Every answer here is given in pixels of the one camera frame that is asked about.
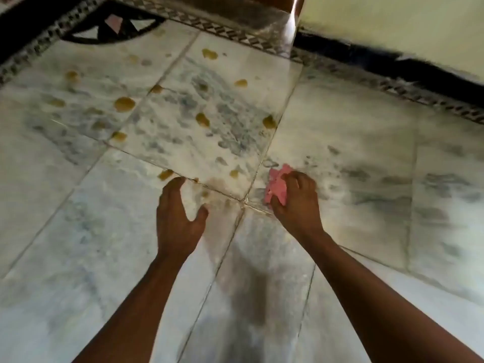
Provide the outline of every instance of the marble tile with gray veins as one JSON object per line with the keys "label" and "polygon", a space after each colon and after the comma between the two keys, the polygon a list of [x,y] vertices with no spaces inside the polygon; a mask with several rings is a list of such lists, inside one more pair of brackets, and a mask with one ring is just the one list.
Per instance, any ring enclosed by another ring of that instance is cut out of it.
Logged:
{"label": "marble tile with gray veins", "polygon": [[300,71],[201,33],[111,144],[242,199]]}
{"label": "marble tile with gray veins", "polygon": [[[153,260],[161,168],[110,149],[0,282],[0,336],[8,362],[72,361]],[[195,323],[240,216],[240,205],[191,181],[182,187],[189,219],[210,215],[178,274],[154,350],[175,363]]]}
{"label": "marble tile with gray veins", "polygon": [[314,262],[246,208],[180,362],[292,362]]}
{"label": "marble tile with gray veins", "polygon": [[58,41],[3,90],[82,134],[109,139],[197,34],[166,21],[121,43]]}
{"label": "marble tile with gray veins", "polygon": [[305,68],[248,200],[263,204],[270,168],[288,163],[318,183],[335,241],[404,268],[417,118],[429,111]]}
{"label": "marble tile with gray veins", "polygon": [[[484,357],[484,315],[479,306],[362,256],[350,254],[402,297]],[[370,363],[345,311],[316,269],[294,362]]]}
{"label": "marble tile with gray veins", "polygon": [[0,91],[0,277],[106,149]]}
{"label": "marble tile with gray veins", "polygon": [[436,114],[419,124],[410,270],[484,305],[484,127]]}

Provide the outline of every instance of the cream painted wall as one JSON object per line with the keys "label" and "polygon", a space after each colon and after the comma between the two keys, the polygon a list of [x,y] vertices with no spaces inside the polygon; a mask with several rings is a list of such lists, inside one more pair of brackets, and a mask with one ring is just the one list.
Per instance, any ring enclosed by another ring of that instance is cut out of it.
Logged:
{"label": "cream painted wall", "polygon": [[484,81],[484,0],[305,0],[299,25]]}

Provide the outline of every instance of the pink sponge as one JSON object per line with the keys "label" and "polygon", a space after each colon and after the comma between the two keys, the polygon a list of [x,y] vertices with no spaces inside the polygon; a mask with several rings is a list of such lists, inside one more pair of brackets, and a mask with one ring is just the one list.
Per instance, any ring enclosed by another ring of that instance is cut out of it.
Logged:
{"label": "pink sponge", "polygon": [[280,170],[271,168],[269,171],[269,183],[266,187],[266,194],[264,196],[264,202],[270,203],[270,199],[273,195],[276,195],[281,205],[286,204],[287,199],[287,187],[286,182],[281,178],[283,174],[291,173],[293,169],[289,164],[283,164]]}

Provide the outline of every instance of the person's right hand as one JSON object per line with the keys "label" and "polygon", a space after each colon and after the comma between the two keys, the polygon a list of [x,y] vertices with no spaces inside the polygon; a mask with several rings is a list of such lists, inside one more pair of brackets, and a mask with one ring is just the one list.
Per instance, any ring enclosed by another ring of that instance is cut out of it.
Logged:
{"label": "person's right hand", "polygon": [[283,227],[305,248],[315,237],[325,234],[319,217],[316,182],[306,173],[292,171],[283,175],[287,185],[287,201],[282,206],[277,196],[272,196],[270,205],[275,217]]}

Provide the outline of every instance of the hand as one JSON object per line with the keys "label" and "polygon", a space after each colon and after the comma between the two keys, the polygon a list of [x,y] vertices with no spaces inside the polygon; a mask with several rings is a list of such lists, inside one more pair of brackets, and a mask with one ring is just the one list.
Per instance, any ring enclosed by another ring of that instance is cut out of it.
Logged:
{"label": "hand", "polygon": [[283,175],[282,179],[287,185],[286,206],[281,205],[277,196],[272,196],[270,205],[284,228],[306,248],[307,242],[325,234],[319,217],[316,182],[296,171]]}
{"label": "hand", "polygon": [[188,220],[180,194],[185,180],[185,177],[176,177],[168,182],[156,209],[158,257],[170,257],[181,262],[197,247],[209,216],[207,208],[202,205],[195,220]]}

